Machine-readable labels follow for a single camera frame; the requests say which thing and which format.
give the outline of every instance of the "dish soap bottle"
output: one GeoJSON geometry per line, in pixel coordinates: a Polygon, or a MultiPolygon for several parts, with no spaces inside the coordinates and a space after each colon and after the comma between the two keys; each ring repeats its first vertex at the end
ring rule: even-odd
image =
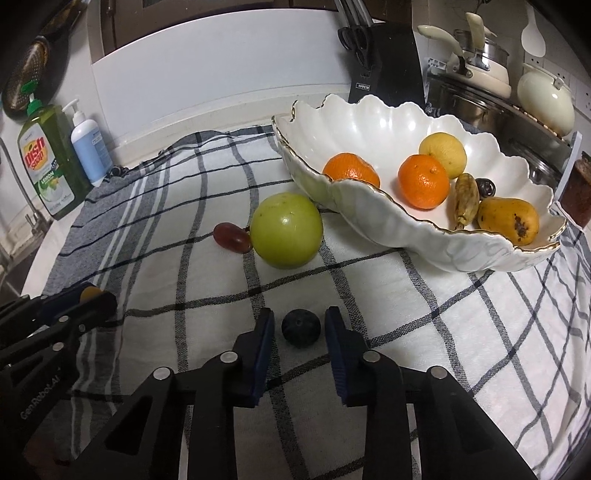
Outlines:
{"type": "Polygon", "coordinates": [[[43,106],[34,96],[36,88],[35,81],[22,86],[30,102],[18,149],[43,204],[59,220],[84,201],[91,186],[70,143],[71,129],[65,114],[58,106],[43,106]]]}

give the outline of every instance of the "banana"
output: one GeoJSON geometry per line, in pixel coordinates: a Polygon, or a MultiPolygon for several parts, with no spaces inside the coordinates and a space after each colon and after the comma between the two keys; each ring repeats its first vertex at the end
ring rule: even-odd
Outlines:
{"type": "Polygon", "coordinates": [[[462,173],[456,180],[456,228],[462,230],[478,213],[480,194],[476,180],[469,173],[462,173]]]}

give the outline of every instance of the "dish soap label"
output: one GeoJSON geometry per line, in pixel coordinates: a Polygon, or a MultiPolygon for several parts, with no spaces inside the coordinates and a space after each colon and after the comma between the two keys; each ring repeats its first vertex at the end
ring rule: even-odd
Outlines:
{"type": "Polygon", "coordinates": [[[39,124],[34,124],[27,130],[20,138],[18,146],[29,178],[49,213],[54,215],[73,202],[74,193],[39,124]]]}

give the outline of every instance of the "brown jar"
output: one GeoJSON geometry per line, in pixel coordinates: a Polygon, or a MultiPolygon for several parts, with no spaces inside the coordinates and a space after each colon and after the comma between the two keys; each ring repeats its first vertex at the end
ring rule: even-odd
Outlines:
{"type": "Polygon", "coordinates": [[[591,159],[585,152],[574,163],[560,204],[580,227],[591,220],[591,159]]]}

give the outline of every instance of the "metal screw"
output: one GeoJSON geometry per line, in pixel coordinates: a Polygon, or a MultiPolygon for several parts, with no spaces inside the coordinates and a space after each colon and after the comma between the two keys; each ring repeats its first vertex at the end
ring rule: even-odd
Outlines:
{"type": "Polygon", "coordinates": [[[170,376],[170,369],[168,367],[160,367],[154,370],[152,375],[156,380],[164,380],[170,376]]]}
{"type": "Polygon", "coordinates": [[[441,380],[442,378],[446,378],[447,377],[447,370],[445,370],[443,367],[433,367],[431,369],[431,375],[434,376],[435,378],[438,378],[439,380],[441,380]]]}
{"type": "Polygon", "coordinates": [[[236,360],[238,360],[238,354],[236,352],[232,352],[231,350],[228,352],[224,352],[220,355],[220,360],[225,364],[232,364],[236,360]]]}
{"type": "Polygon", "coordinates": [[[370,362],[372,364],[374,364],[375,362],[379,362],[380,358],[382,358],[382,356],[375,350],[368,350],[363,354],[363,360],[365,360],[366,362],[370,362]]]}

